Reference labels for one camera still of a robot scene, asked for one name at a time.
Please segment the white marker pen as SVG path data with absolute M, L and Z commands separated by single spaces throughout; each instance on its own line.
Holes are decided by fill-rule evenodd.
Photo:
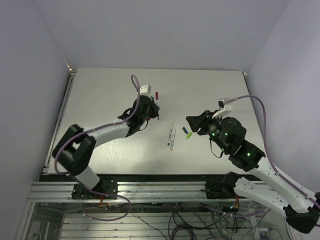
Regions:
M 171 144 L 172 135 L 173 135 L 173 123 L 171 124 L 170 130 L 169 130 L 167 146 L 170 146 L 170 144 Z

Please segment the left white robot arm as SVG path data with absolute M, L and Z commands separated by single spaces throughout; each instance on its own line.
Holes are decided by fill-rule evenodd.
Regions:
M 73 124 L 53 149 L 52 157 L 56 164 L 62 165 L 84 185 L 84 192 L 89 198 L 96 199 L 105 192 L 105 183 L 89 166 L 94 149 L 110 141 L 134 135 L 150 119 L 158 118 L 159 110 L 152 96 L 141 95 L 113 123 L 92 129 Z

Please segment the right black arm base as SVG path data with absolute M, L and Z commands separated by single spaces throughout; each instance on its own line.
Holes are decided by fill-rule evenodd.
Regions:
M 236 198 L 234 188 L 236 182 L 241 179 L 242 176 L 235 173 L 227 173 L 221 181 L 212 180 L 205 183 L 205 189 L 201 190 L 206 194 L 207 199 L 224 199 L 224 198 Z

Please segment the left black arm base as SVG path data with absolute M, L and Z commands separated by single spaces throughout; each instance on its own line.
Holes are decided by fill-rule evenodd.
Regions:
M 115 200 L 117 198 L 118 185 L 114 181 L 101 181 L 93 189 L 89 189 L 81 183 L 73 186 L 72 200 Z

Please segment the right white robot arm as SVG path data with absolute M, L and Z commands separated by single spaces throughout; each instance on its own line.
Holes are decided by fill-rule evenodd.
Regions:
M 295 230 L 309 234 L 320 219 L 320 194 L 315 193 L 272 166 L 267 155 L 245 139 L 247 130 L 234 117 L 224 117 L 222 111 L 204 111 L 187 116 L 192 132 L 207 135 L 233 165 L 259 178 L 271 189 L 251 183 L 237 173 L 229 172 L 220 186 L 221 194 L 231 198 L 235 194 L 277 211 Z

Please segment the pink marker pen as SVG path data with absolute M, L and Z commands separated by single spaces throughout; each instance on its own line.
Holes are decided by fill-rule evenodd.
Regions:
M 159 105 L 159 92 L 158 91 L 155 93 L 155 99 L 156 99 L 156 104 L 159 107 L 160 105 Z

